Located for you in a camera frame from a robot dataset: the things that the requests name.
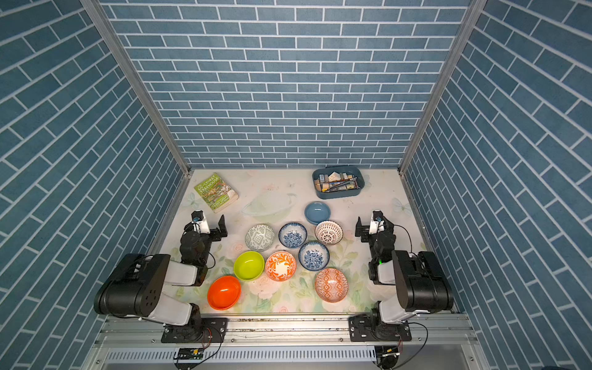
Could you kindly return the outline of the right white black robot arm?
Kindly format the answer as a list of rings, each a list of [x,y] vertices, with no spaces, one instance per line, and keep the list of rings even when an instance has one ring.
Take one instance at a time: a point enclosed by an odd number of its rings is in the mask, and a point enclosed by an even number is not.
[[[368,276],[375,285],[394,286],[396,295],[376,303],[368,314],[349,321],[353,342],[409,342],[409,320],[453,308],[452,288],[436,255],[396,249],[396,225],[382,212],[372,213],[370,224],[356,223],[356,236],[371,253]]]

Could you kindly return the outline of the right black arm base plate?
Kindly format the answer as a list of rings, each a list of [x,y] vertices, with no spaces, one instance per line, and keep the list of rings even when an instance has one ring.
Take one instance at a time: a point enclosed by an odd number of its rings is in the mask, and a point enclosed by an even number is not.
[[[349,317],[348,327],[352,342],[410,342],[412,340],[408,325],[386,324],[369,314]]]

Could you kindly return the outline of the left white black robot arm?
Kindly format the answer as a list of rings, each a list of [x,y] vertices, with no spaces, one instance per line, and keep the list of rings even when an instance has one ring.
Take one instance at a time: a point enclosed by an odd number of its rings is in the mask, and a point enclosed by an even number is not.
[[[198,305],[164,293],[163,287],[200,287],[211,270],[212,243],[227,236],[224,216],[211,228],[203,211],[194,211],[180,238],[181,261],[169,254],[125,255],[97,292],[95,312],[160,323],[163,343],[223,343],[227,319],[203,319]]]

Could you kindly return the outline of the green patterned white bowl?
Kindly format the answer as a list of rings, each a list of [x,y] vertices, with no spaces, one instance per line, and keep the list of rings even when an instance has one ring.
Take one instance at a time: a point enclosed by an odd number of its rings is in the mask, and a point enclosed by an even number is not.
[[[275,232],[267,224],[257,224],[250,228],[245,235],[245,244],[252,251],[268,250],[274,242]]]

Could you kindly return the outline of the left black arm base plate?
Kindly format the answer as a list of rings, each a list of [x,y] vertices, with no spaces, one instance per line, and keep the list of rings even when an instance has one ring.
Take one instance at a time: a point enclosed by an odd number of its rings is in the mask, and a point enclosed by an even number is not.
[[[228,319],[210,317],[198,319],[183,326],[165,325],[160,341],[164,344],[223,343]]]

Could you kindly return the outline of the white brown patterned bowl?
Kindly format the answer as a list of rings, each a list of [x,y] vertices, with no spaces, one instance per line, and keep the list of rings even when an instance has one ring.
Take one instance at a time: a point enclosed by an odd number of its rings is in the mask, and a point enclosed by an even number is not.
[[[343,238],[343,230],[333,220],[325,220],[316,226],[314,235],[324,245],[337,245]]]

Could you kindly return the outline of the blue floral bowl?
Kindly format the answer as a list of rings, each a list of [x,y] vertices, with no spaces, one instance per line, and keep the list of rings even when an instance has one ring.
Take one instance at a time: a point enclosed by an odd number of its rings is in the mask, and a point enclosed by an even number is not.
[[[278,233],[278,239],[286,248],[300,248],[308,238],[308,231],[303,224],[290,222],[285,224]]]
[[[298,260],[306,270],[320,271],[327,267],[330,261],[330,252],[324,244],[310,241],[300,248]]]

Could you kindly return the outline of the plain blue bowl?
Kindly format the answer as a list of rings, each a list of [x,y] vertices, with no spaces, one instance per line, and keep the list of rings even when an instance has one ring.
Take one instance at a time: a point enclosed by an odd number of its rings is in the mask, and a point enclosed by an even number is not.
[[[305,207],[304,215],[307,222],[317,225],[331,218],[331,210],[326,203],[314,201]]]

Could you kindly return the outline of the lime green bowl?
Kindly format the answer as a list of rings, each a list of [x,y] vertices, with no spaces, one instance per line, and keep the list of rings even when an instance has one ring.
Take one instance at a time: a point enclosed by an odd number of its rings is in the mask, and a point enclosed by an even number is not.
[[[258,279],[265,269],[265,259],[257,251],[246,251],[234,262],[234,275],[241,281]]]

